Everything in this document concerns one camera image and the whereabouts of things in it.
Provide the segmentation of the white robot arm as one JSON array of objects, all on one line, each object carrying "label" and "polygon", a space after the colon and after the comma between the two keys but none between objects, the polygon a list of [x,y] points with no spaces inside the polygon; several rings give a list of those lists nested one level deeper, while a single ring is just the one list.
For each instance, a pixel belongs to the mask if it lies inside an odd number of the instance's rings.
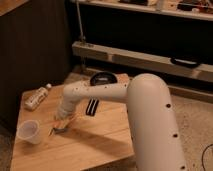
[{"label": "white robot arm", "polygon": [[187,171],[170,91],[163,79],[145,73],[123,83],[68,84],[55,117],[72,116],[77,103],[86,98],[126,105],[138,171]]}]

